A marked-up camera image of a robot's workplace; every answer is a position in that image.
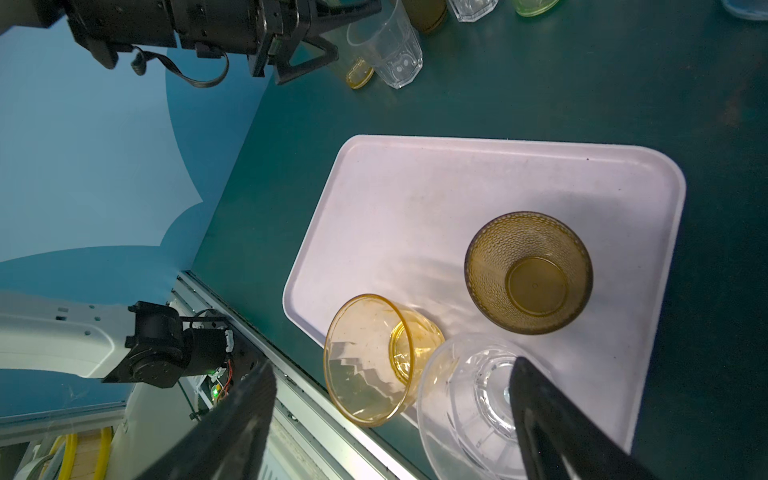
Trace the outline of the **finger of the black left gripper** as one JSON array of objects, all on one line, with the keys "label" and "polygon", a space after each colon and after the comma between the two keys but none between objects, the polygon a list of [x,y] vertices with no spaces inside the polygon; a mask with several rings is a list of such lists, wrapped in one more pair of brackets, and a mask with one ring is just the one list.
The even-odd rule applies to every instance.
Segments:
[{"label": "finger of the black left gripper", "polygon": [[322,36],[299,41],[282,41],[273,57],[275,82],[284,85],[322,69],[339,58],[338,47]]},{"label": "finger of the black left gripper", "polygon": [[325,1],[296,1],[299,23],[309,30],[335,30],[376,15],[382,10],[380,0],[345,5],[329,5]]}]

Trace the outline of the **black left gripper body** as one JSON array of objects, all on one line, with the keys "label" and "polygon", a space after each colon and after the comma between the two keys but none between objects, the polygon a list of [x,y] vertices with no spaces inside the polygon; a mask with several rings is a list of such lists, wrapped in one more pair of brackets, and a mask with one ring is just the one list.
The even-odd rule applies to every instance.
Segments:
[{"label": "black left gripper body", "polygon": [[107,69],[120,53],[147,48],[193,50],[200,58],[248,57],[262,77],[268,51],[282,33],[280,1],[65,1],[73,37]]}]

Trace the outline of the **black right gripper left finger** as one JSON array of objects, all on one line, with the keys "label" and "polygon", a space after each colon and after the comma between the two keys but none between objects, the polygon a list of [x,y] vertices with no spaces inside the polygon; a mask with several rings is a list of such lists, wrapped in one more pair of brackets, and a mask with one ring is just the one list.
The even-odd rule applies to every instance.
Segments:
[{"label": "black right gripper left finger", "polygon": [[256,479],[277,397],[269,363],[257,365],[220,405],[141,479]]}]

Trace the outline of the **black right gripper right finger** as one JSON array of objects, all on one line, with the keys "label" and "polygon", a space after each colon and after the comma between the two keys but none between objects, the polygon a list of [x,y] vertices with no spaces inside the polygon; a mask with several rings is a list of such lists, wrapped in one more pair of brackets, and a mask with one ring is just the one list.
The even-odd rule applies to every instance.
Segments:
[{"label": "black right gripper right finger", "polygon": [[509,380],[511,411],[529,479],[652,479],[530,360]]}]

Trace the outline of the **yellow short cup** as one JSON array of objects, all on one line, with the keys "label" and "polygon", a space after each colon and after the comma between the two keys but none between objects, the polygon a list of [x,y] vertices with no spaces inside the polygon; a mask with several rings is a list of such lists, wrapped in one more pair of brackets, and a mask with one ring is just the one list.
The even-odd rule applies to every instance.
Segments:
[{"label": "yellow short cup", "polygon": [[415,404],[426,364],[444,342],[440,328],[413,308],[372,293],[350,299],[324,344],[332,402],[358,426],[387,423]]}]

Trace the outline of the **brown amber short cup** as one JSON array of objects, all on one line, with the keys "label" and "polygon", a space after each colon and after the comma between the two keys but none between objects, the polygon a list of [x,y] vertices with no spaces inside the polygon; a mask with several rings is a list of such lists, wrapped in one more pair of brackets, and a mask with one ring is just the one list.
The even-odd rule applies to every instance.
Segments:
[{"label": "brown amber short cup", "polygon": [[501,215],[469,243],[464,280],[474,305],[513,333],[543,335],[586,308],[594,269],[584,242],[560,220],[533,211]]}]

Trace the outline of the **lilac plastic tray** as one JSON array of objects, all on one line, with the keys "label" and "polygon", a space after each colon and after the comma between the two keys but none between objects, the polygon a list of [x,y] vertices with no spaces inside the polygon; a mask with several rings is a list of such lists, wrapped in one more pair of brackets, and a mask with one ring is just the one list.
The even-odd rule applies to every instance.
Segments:
[{"label": "lilac plastic tray", "polygon": [[[340,307],[364,293],[417,309],[446,337],[510,339],[630,449],[686,187],[673,160],[638,146],[358,135],[337,154],[283,309],[318,344]],[[515,211],[560,220],[592,261],[586,308],[553,333],[509,333],[466,288],[471,240]]]}]

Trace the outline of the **small green cup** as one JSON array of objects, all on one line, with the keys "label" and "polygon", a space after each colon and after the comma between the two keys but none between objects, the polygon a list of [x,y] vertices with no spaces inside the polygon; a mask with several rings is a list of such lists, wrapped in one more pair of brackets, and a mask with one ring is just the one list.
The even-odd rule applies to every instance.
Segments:
[{"label": "small green cup", "polygon": [[542,15],[559,3],[559,0],[513,0],[516,13],[523,18]]}]

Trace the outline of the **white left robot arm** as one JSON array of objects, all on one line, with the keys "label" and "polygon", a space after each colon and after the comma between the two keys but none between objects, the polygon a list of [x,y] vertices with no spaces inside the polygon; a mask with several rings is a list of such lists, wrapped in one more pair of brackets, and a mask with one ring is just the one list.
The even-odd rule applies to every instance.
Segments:
[{"label": "white left robot arm", "polygon": [[143,297],[141,255],[195,256],[273,65],[376,11],[317,1],[1,5],[1,364],[174,386],[227,336]]}]

